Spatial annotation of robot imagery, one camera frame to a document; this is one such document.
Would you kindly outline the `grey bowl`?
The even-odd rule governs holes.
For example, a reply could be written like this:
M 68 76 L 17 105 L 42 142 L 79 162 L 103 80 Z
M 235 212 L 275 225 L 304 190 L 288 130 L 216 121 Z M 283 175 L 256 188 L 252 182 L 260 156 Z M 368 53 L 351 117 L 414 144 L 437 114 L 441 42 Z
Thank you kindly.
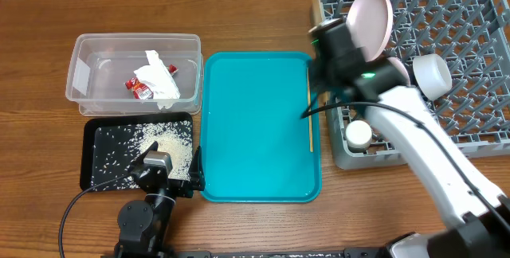
M 440 98 L 453 86 L 448 65 L 435 53 L 415 57 L 412 67 L 418 87 L 428 100 Z

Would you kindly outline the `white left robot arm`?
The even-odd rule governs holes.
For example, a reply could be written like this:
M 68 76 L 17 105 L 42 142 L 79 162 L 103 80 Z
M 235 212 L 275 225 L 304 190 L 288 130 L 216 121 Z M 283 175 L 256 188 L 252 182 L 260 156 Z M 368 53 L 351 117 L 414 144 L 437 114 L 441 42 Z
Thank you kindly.
M 172 247 L 165 245 L 165 237 L 176 199 L 192 198 L 195 191 L 205 189 L 202 150 L 195 151 L 187 180 L 170 178 L 171 170 L 171 156 L 158 151 L 157 142 L 130 163 L 127 171 L 146 196 L 128 202 L 120 210 L 115 257 L 177 256 Z

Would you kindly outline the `pink bowl with rice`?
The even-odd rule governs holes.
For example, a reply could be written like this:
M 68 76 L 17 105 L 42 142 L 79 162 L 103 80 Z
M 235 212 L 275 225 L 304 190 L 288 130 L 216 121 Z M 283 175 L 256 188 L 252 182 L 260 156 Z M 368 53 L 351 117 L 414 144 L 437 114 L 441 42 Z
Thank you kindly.
M 397 57 L 388 57 L 387 60 L 405 77 L 406 86 L 410 86 L 410 76 L 405 65 Z

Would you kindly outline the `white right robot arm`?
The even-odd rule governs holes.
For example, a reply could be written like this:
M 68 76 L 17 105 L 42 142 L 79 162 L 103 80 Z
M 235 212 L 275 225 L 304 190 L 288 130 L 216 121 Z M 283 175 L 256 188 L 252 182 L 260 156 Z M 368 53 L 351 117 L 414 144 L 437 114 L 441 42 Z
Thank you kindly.
M 401 236 L 379 249 L 380 257 L 507 257 L 509 199 L 460 151 L 425 105 L 452 86 L 445 61 L 416 57 L 410 85 L 393 57 L 366 62 L 354 56 L 317 57 L 310 83 L 332 91 L 337 104 L 358 109 L 401 152 L 424 185 L 446 227 L 433 235 Z

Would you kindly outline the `white round plate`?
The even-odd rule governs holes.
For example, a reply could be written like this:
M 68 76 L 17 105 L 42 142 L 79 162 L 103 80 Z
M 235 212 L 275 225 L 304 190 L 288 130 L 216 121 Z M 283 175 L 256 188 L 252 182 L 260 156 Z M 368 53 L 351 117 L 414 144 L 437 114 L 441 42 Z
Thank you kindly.
M 390 40 L 393 9 L 390 0 L 354 0 L 347 14 L 347 27 L 364 59 L 377 59 Z

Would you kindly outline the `wooden chopstick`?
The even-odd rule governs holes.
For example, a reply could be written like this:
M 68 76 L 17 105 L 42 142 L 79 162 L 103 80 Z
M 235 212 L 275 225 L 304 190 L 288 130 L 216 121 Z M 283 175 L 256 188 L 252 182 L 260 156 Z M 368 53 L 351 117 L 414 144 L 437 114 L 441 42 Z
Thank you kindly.
M 306 80 L 307 80 L 307 100 L 308 100 L 308 111 L 310 110 L 310 107 L 312 106 L 312 96 L 311 96 L 311 89 L 310 89 L 310 80 L 309 80 L 309 71 L 306 72 Z M 314 151 L 313 146 L 313 132 L 312 132 L 312 117 L 308 117 L 308 134 L 309 134 L 309 149 L 310 152 Z

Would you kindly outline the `white cup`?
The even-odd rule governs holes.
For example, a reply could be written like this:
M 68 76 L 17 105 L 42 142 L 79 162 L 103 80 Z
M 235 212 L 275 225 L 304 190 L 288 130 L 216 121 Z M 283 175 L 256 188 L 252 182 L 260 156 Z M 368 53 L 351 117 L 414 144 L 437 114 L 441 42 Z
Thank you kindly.
M 345 139 L 351 152 L 364 152 L 371 145 L 371 126 L 363 120 L 352 121 L 345 128 Z

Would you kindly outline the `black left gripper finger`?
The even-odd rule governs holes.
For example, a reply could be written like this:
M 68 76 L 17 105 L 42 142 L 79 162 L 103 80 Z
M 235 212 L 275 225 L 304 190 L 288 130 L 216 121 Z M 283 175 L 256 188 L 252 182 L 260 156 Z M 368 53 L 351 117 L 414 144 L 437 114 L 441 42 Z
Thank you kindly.
M 137 166 L 143 164 L 144 158 L 150 151 L 157 151 L 159 144 L 154 141 L 142 154 L 140 154 L 137 158 L 132 160 L 127 168 L 127 170 L 134 170 Z
M 203 191 L 205 189 L 205 176 L 202 167 L 202 148 L 198 146 L 188 170 L 190 184 L 193 190 Z

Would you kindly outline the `red snack wrapper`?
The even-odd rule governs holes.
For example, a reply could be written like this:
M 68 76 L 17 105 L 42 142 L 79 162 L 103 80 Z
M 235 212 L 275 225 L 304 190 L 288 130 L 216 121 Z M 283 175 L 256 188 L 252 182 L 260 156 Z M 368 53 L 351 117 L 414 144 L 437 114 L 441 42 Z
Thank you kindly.
M 167 68 L 171 72 L 172 76 L 175 75 L 178 71 L 178 69 L 172 64 L 168 65 Z M 139 80 L 135 76 L 132 77 L 130 80 L 126 81 L 125 86 L 128 90 L 132 91 L 133 96 L 136 99 L 139 99 L 139 100 L 153 99 L 152 98 L 153 93 L 148 88 L 148 86 L 140 83 Z

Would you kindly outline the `white napkin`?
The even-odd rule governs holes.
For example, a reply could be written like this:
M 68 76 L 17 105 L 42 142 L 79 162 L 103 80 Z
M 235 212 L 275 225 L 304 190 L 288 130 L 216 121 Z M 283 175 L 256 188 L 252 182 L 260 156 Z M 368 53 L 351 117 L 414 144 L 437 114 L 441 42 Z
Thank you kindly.
M 159 54 L 155 50 L 146 50 L 145 53 L 148 64 L 136 69 L 135 77 L 148 86 L 160 110 L 170 109 L 174 100 L 181 97 L 179 88 Z

